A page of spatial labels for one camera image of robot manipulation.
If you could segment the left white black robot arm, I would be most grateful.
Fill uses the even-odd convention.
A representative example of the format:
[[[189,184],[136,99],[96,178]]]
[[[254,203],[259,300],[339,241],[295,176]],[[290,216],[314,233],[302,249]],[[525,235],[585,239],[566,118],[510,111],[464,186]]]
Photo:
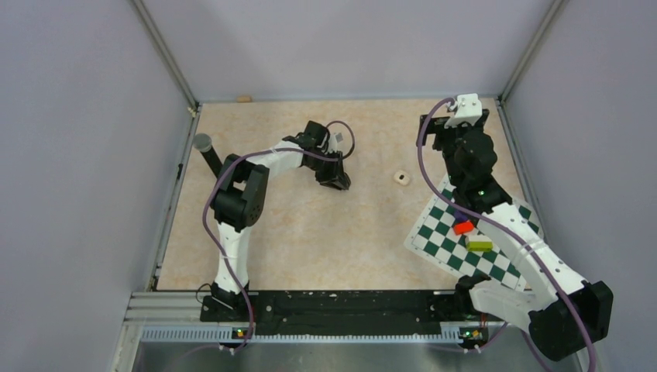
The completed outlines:
[[[314,172],[321,186],[338,191],[349,189],[351,180],[344,161],[356,146],[350,145],[347,152],[339,150],[341,136],[330,131],[334,125],[310,121],[304,131],[285,136],[267,150],[229,155],[217,173],[215,188],[205,206],[214,215],[218,233],[213,239],[220,252],[218,272],[210,288],[226,318],[239,320],[248,311],[249,240],[263,213],[269,181],[306,167]]]

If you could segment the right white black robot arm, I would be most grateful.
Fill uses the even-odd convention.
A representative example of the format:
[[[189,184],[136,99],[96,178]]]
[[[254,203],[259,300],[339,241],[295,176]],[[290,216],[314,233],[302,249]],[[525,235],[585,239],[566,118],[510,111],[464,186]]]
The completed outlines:
[[[493,176],[498,157],[492,138],[483,131],[487,115],[451,126],[448,118],[423,115],[416,146],[433,135],[432,149],[441,153],[453,187],[450,206],[476,221],[531,288],[507,288],[490,276],[472,274],[459,282],[456,313],[475,319],[494,315],[528,335],[546,358],[560,361],[586,350],[593,370],[595,342],[607,337],[614,300],[603,282],[589,282],[563,262],[531,227],[520,207]]]

